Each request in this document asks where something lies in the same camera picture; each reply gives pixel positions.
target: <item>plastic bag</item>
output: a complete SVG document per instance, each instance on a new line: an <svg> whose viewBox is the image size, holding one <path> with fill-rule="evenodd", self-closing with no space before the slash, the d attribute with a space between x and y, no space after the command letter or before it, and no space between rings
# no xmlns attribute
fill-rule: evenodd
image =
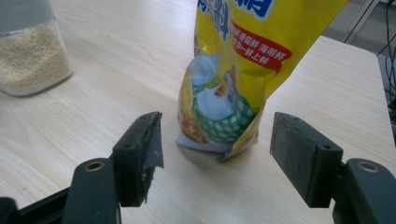
<svg viewBox="0 0 396 224"><path fill-rule="evenodd" d="M347 0L199 0L177 143L223 153L257 143L265 100Z"/></svg>

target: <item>cartoon illustration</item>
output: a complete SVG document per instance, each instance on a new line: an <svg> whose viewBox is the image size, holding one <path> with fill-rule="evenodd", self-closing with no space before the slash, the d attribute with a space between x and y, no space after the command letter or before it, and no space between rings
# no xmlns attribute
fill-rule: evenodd
<svg viewBox="0 0 396 224"><path fill-rule="evenodd" d="M216 147L230 147L248 127L254 114L236 88L233 67L221 76L218 74L218 60L219 55L202 54L196 56L188 67L193 122L196 125L192 130L192 120L189 119L189 129L183 133L187 136L201 133Z"/></svg>

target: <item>cable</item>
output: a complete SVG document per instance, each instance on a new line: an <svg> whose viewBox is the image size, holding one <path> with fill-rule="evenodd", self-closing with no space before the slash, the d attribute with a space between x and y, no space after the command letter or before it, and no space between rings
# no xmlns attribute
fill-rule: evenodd
<svg viewBox="0 0 396 224"><path fill-rule="evenodd" d="M393 93L393 91L396 91L396 87L394 85L394 83L396 83L396 71L395 71L395 64L394 64L395 57L396 57L396 47L394 49L392 49L391 42L395 38L396 34L393 36L393 38L390 38L389 8L390 8L391 4L394 1L395 0L389 0L388 1L387 8L386 8L386 11L385 11L386 24L387 24L387 42L388 43L377 54L377 56L378 56L385 49L388 49L389 56L385 59L385 71L386 71L387 78L388 78L388 81L389 81L389 100L390 100L390 104L388 105L388 107L390 109L392 109L392 110L396 110L396 98L394 99L395 94Z"/></svg>

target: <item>clear plastic container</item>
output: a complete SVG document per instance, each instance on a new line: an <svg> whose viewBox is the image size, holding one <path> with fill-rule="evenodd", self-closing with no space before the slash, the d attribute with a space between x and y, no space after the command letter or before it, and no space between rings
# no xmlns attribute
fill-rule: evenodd
<svg viewBox="0 0 396 224"><path fill-rule="evenodd" d="M35 94L71 72L50 1L0 0L0 91Z"/></svg>

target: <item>wood grain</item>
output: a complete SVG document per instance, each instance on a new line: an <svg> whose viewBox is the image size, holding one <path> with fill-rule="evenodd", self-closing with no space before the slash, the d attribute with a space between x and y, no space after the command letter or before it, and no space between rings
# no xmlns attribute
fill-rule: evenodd
<svg viewBox="0 0 396 224"><path fill-rule="evenodd" d="M107 157L132 122L163 112L165 168L123 223L332 223L309 209L269 154L276 111L396 174L376 57L321 37L268 100L259 144L224 163L177 147L177 95L193 57L196 1L53 0L73 76L41 94L0 94L0 195L19 207L70 185L75 167Z"/></svg>

